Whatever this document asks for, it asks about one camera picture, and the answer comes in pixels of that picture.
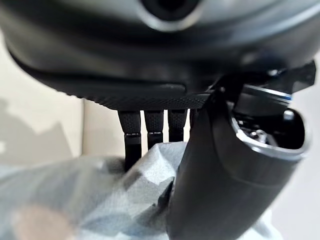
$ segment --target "crumpled cloth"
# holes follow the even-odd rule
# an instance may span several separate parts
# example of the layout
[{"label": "crumpled cloth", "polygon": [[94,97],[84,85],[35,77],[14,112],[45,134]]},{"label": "crumpled cloth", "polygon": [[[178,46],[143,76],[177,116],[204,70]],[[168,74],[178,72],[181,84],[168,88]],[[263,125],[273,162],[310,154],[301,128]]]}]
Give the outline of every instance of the crumpled cloth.
[{"label": "crumpled cloth", "polygon": [[[127,173],[117,157],[1,166],[0,240],[168,240],[163,196],[185,147],[157,144]],[[266,213],[240,240],[282,237]]]}]

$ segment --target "silver ring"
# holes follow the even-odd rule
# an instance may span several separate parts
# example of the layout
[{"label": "silver ring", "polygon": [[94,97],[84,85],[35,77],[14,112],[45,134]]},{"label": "silver ring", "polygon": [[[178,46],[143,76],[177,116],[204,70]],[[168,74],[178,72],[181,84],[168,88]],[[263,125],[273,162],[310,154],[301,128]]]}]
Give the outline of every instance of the silver ring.
[{"label": "silver ring", "polygon": [[140,1],[137,4],[137,14],[141,20],[150,28],[166,33],[177,32],[191,27],[199,20],[202,12],[203,1],[185,18],[177,21],[165,21],[150,13]]}]

